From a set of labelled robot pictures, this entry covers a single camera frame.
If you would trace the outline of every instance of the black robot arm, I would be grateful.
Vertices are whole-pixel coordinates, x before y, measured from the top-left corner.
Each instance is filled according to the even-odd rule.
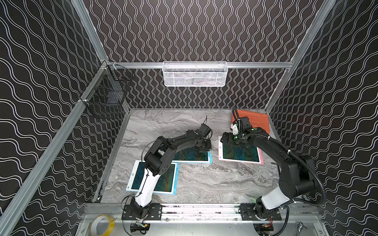
[[[233,109],[235,121],[231,125],[233,133],[224,133],[221,142],[248,148],[256,146],[277,162],[281,168],[279,186],[256,200],[256,216],[267,218],[277,207],[284,207],[294,201],[302,201],[310,205],[325,204],[325,189],[314,170],[314,161],[306,155],[298,155],[281,142],[271,138],[260,127],[252,127],[248,117],[239,117]],[[310,202],[296,198],[300,195],[319,190],[321,198]]]
[[[196,130],[188,130],[184,135],[166,139],[160,136],[153,143],[144,156],[144,177],[139,191],[131,199],[132,212],[135,217],[143,219],[148,213],[159,177],[164,174],[178,151],[185,148],[195,147],[198,152],[211,150],[210,138],[206,138],[212,130],[205,124]]]
[[[152,172],[152,175],[162,175],[173,161],[175,154],[185,148],[195,147],[198,152],[205,152],[211,149],[210,139],[206,137],[212,132],[205,125],[196,130],[188,130],[184,135],[176,138],[166,139],[160,136],[144,156],[144,166]]]

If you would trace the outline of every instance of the aluminum frame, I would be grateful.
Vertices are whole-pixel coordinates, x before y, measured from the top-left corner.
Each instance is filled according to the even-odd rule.
[[[130,116],[131,116],[131,111],[126,113],[125,117],[123,118],[122,125],[119,128],[119,132],[118,132],[116,141],[114,142],[112,151],[111,151],[110,156],[108,158],[108,162],[107,162],[106,167],[105,167],[105,169],[102,173],[101,180],[100,180],[100,182],[97,186],[97,190],[96,190],[96,193],[93,196],[92,202],[95,202],[97,200],[98,196],[100,195],[100,193],[103,192],[104,187],[107,185],[107,181],[109,179],[110,172],[112,171],[114,161],[116,160],[116,156],[117,156],[119,147],[121,146],[122,138],[123,138],[123,135],[126,131],[127,124],[129,123]]]
[[[314,41],[316,34],[318,33],[319,29],[322,27],[326,17],[330,13],[335,3],[336,3],[336,0],[324,0],[324,2],[322,3],[322,6],[319,8],[318,12],[316,13],[315,18],[312,21],[312,24],[308,28],[305,37],[303,37],[300,45],[298,46],[297,51],[295,52],[291,60],[293,65],[291,66],[290,69],[285,70],[280,81],[278,82],[278,85],[273,91],[272,96],[270,97],[268,103],[266,104],[265,110],[267,114],[269,114],[272,111],[273,106],[275,105],[276,101],[278,100],[279,96],[284,90],[286,84],[289,82],[292,74],[297,69],[299,63],[302,61],[305,53],[307,52],[311,43]]]
[[[101,75],[105,70],[106,67],[104,67],[103,63],[103,65],[100,67],[100,69],[93,77],[92,81],[85,89],[84,93],[80,96],[82,100],[90,99],[90,97],[88,97],[90,92],[96,86],[99,79],[101,79]],[[46,150],[38,159],[30,174],[27,176],[25,181],[22,183],[20,189],[5,209],[3,215],[0,218],[1,236],[9,236],[12,233],[13,228],[19,221],[22,213],[25,211],[31,198],[37,191],[39,185],[41,184],[43,178],[47,174],[48,170],[50,169],[60,150],[62,149],[68,136],[71,134],[77,121],[86,109],[86,106],[81,99],[77,101],[76,105],[73,107],[70,114],[64,120],[62,126],[54,135],[50,144],[47,146]]]
[[[188,224],[188,223],[268,223],[269,221],[244,221],[238,213],[240,203],[161,203],[161,220],[144,221],[145,223],[159,224]],[[122,222],[121,203],[90,203],[87,204],[83,219],[80,224],[92,222],[99,214],[111,216],[116,223]],[[280,209],[284,222],[286,209]],[[318,209],[304,203],[294,203],[290,205],[289,223],[301,221],[303,223],[322,223]],[[124,223],[135,223],[134,221],[124,220]]]
[[[162,69],[162,62],[109,62],[113,65],[120,65],[127,69]],[[291,68],[292,62],[227,62],[229,69],[248,68]]]
[[[85,31],[88,34],[89,40],[93,45],[94,50],[96,51],[97,57],[101,60],[108,60],[108,56],[105,53],[104,47],[98,37],[95,26],[89,16],[88,10],[84,5],[83,0],[71,0],[73,7],[76,10],[77,15],[80,18],[81,23]]]

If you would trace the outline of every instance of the white wire basket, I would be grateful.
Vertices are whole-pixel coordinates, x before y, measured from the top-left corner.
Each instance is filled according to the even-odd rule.
[[[164,85],[169,87],[223,87],[227,62],[163,62]]]

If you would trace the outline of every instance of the tape roll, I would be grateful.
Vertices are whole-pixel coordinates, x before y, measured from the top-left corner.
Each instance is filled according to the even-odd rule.
[[[107,229],[102,234],[97,233],[97,227],[98,225],[104,222],[108,223]],[[108,236],[114,229],[114,219],[107,215],[99,215],[95,218],[95,220],[92,222],[91,227],[89,228],[89,232],[92,236]]]

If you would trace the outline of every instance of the metal bracket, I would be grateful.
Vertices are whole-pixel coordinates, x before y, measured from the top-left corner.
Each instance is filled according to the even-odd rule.
[[[260,221],[262,219],[257,218],[255,214],[255,204],[240,204],[239,213],[242,216],[243,221]],[[282,220],[280,211],[276,209],[271,214],[274,221]]]
[[[163,206],[159,203],[151,203],[151,205],[148,208],[148,217],[146,217],[145,220],[146,221],[159,221],[159,220],[161,220],[162,208],[163,208]],[[132,206],[130,204],[125,206],[121,219],[123,221],[139,220],[132,214]]]

